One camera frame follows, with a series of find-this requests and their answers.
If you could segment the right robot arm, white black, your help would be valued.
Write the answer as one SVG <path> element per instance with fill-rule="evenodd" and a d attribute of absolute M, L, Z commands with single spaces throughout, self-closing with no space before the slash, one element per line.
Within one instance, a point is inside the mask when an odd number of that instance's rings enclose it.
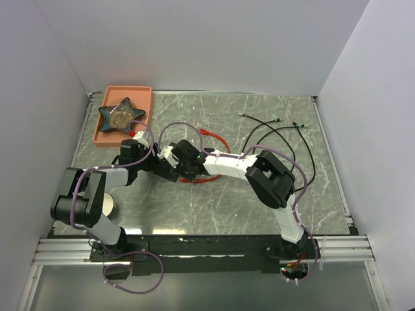
<path fill-rule="evenodd" d="M 295 177 L 273 153 L 264 148 L 260 154 L 230 154 L 219 150 L 195 148 L 186 140 L 163 147 L 165 159 L 181 177 L 194 180 L 199 175 L 228 176 L 247 181 L 259 201 L 274 210 L 284 240 L 283 250 L 298 258 L 306 250 L 305 229 L 297 213 Z"/>

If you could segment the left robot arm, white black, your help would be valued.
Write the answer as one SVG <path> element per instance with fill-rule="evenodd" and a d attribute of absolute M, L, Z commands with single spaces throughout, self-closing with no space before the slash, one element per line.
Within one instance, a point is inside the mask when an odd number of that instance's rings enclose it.
<path fill-rule="evenodd" d="M 128 254 L 127 235 L 102 212 L 104 193 L 129 186 L 140 170 L 152 169 L 157 162 L 157 147 L 156 143 L 146 147 L 128 139 L 121 144 L 121 162 L 117 165 L 65 169 L 51 205 L 51 218 L 95 239 L 113 260 L 124 259 Z"/>

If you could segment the black network switch box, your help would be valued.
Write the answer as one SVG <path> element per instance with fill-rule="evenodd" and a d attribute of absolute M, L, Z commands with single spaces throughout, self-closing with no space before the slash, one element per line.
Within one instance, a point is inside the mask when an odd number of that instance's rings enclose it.
<path fill-rule="evenodd" d="M 175 183 L 179 174 L 174 170 L 174 167 L 165 159 L 157 159 L 154 162 L 154 168 L 152 169 L 153 174 Z"/>

